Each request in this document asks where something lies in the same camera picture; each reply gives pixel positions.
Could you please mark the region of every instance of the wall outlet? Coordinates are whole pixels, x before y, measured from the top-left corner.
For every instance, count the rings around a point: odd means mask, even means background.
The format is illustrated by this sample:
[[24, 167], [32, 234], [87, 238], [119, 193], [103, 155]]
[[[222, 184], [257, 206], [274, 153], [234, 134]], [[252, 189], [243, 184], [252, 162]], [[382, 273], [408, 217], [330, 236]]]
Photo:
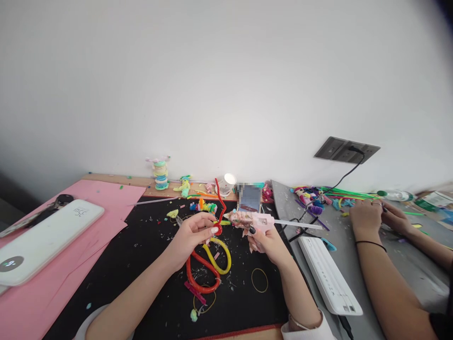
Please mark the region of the wall outlet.
[[362, 159], [362, 155], [355, 151], [349, 150], [351, 146], [362, 150], [365, 153], [365, 158], [362, 162], [365, 163], [372, 155], [374, 155], [380, 149], [380, 146], [368, 145], [363, 143], [357, 143], [348, 141], [346, 139], [329, 137], [323, 146], [316, 153], [315, 157], [328, 159], [331, 161], [339, 161], [346, 163], [359, 163]]

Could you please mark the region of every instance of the plastic bottle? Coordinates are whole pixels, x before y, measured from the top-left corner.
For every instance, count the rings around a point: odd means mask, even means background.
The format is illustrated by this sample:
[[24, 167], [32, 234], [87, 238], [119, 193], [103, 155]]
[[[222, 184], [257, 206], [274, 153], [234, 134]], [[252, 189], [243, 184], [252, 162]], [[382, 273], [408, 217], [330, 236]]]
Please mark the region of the plastic bottle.
[[379, 190], [377, 194], [390, 201], [410, 202], [415, 198], [413, 194], [401, 190]]

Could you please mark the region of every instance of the yellow craft figure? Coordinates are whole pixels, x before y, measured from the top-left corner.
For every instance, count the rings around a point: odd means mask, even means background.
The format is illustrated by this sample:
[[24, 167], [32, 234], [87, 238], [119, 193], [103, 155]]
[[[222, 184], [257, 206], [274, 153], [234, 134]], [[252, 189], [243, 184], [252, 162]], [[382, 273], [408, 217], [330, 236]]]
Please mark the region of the yellow craft figure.
[[187, 198], [189, 195], [190, 183], [189, 183], [189, 176], [183, 176], [179, 180], [182, 182], [182, 185], [179, 188], [173, 188], [174, 191], [181, 191], [181, 196], [183, 198]]

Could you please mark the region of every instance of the white sleeve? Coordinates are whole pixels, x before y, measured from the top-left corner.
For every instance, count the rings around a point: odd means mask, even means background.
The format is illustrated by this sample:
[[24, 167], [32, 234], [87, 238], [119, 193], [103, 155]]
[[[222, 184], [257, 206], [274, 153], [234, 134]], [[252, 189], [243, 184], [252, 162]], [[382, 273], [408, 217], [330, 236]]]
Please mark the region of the white sleeve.
[[290, 331], [289, 324], [285, 323], [282, 326], [283, 340], [336, 340], [330, 330], [329, 324], [322, 314], [322, 322], [318, 328], [306, 331]]
[[[86, 330], [88, 329], [88, 327], [91, 325], [91, 323], [93, 322], [94, 319], [96, 319], [96, 317], [101, 314], [101, 312], [107, 308], [108, 305], [104, 305], [102, 307], [99, 307], [98, 309], [96, 309], [94, 312], [92, 312], [86, 319], [85, 321], [82, 323], [82, 325], [80, 326], [79, 330], [77, 331], [77, 334], [75, 335], [75, 338], [74, 340], [85, 340], [85, 334], [86, 334]], [[132, 333], [132, 335], [127, 339], [127, 340], [132, 340], [132, 338], [134, 337], [134, 333]]]

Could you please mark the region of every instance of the hand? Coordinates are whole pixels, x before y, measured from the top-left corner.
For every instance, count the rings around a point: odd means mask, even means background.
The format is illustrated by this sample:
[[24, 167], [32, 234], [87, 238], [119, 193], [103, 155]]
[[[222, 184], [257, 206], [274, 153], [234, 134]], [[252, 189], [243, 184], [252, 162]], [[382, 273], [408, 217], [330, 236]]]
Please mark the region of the hand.
[[382, 202], [376, 200], [356, 200], [355, 206], [349, 210], [352, 228], [356, 239], [377, 236], [381, 227]]
[[199, 212], [184, 220], [162, 254], [166, 256], [175, 272], [184, 265], [198, 244], [209, 241], [218, 231], [217, 227], [213, 227], [215, 221], [217, 221], [216, 217], [207, 212]]
[[280, 267], [288, 261], [293, 261], [291, 254], [283, 243], [275, 226], [266, 231], [266, 234], [259, 230], [253, 236], [247, 236], [250, 243], [250, 252], [258, 251], [257, 241], [261, 244], [261, 249], [268, 255], [269, 260], [277, 267]]
[[382, 213], [382, 222], [404, 236], [408, 236], [412, 232], [416, 231], [401, 209], [398, 209], [387, 202], [385, 203], [385, 207], [388, 212]]

